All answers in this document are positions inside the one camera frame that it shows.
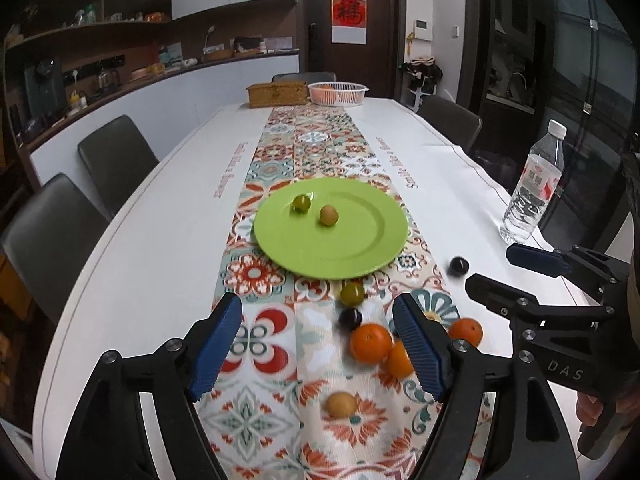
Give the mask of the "person right hand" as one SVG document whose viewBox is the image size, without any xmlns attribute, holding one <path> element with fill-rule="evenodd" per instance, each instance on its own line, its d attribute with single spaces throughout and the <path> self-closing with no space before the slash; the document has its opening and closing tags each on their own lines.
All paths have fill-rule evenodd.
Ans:
<svg viewBox="0 0 640 480">
<path fill-rule="evenodd" d="M 616 403 L 616 413 L 623 416 L 623 426 L 628 427 L 634 424 L 639 417 L 640 394 L 639 391 L 629 393 Z M 595 396 L 578 392 L 576 401 L 576 415 L 580 422 L 586 426 L 593 427 L 603 412 L 603 404 Z"/>
</svg>

